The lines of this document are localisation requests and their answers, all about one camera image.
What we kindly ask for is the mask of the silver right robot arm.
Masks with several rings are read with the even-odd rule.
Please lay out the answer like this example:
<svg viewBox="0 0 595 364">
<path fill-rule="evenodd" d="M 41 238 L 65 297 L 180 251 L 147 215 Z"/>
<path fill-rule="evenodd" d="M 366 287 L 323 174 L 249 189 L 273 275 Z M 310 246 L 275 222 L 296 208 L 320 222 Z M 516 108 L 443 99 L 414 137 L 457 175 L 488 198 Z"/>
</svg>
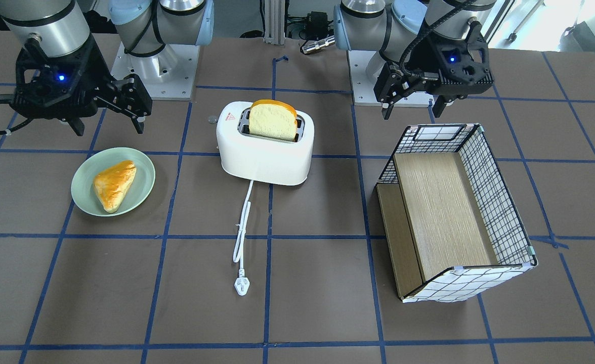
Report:
<svg viewBox="0 0 595 364">
<path fill-rule="evenodd" d="M 0 95 L 25 118 L 57 119 L 78 136 L 83 118 L 106 108 L 127 116 L 137 133 L 152 112 L 149 85 L 182 77 L 173 46 L 205 46 L 214 34 L 212 1 L 110 1 L 110 20 L 121 37 L 127 74 L 112 75 L 76 1 L 0 1 L 0 17 L 22 44 L 16 87 Z"/>
</svg>

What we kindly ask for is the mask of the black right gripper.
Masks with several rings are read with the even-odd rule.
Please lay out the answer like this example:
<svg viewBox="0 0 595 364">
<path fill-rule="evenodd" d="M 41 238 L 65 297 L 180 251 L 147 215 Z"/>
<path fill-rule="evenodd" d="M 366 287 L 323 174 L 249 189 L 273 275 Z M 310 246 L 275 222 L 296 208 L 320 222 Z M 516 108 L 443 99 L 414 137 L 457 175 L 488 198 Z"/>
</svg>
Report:
<svg viewBox="0 0 595 364">
<path fill-rule="evenodd" d="M 77 136 L 99 108 L 131 118 L 138 134 L 144 133 L 152 99 L 137 74 L 117 80 L 110 73 L 96 40 L 87 37 L 68 55 L 50 57 L 34 35 L 25 41 L 16 59 L 16 89 L 11 108 L 27 118 L 68 120 Z"/>
</svg>

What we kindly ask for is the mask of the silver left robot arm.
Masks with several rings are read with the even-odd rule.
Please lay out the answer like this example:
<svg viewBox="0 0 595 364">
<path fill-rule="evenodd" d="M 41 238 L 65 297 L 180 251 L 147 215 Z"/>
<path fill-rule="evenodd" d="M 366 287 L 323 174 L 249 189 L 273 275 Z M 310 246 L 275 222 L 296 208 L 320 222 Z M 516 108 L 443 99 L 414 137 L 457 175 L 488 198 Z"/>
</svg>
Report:
<svg viewBox="0 0 595 364">
<path fill-rule="evenodd" d="M 494 85 L 483 21 L 494 1 L 342 1 L 334 15 L 339 49 L 375 51 L 372 92 L 388 119 L 413 93 L 436 97 L 435 117 L 457 99 Z"/>
</svg>

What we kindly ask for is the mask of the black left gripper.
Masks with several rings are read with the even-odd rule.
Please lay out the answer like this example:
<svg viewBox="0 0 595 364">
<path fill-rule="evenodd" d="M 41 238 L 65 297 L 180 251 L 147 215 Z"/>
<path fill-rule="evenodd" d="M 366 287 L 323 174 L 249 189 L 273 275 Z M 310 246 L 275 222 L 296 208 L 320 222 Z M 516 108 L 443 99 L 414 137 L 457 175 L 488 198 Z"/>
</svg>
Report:
<svg viewBox="0 0 595 364">
<path fill-rule="evenodd" d="M 389 120 L 394 104 L 414 92 L 438 96 L 433 105 L 435 118 L 455 99 L 477 95 L 494 85 L 489 65 L 489 48 L 475 19 L 466 22 L 464 39 L 448 39 L 430 32 L 409 53 L 403 67 L 384 64 L 373 92 L 381 102 L 383 120 Z"/>
</svg>

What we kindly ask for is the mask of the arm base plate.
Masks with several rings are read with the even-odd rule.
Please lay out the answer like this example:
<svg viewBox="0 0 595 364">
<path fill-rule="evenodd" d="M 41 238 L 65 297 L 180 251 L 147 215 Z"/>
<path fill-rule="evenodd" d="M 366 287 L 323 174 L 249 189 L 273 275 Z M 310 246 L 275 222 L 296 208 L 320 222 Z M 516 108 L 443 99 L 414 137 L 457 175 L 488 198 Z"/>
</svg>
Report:
<svg viewBox="0 0 595 364">
<path fill-rule="evenodd" d="M 380 106 L 373 92 L 377 77 L 385 61 L 377 51 L 348 51 L 349 74 L 356 106 Z M 425 92 L 415 92 L 401 99 L 395 107 L 427 108 L 436 97 Z"/>
<path fill-rule="evenodd" d="M 120 44 L 111 73 L 119 80 L 137 74 L 155 101 L 190 101 L 200 50 L 191 44 L 166 44 L 158 55 L 140 58 L 124 53 Z"/>
</svg>

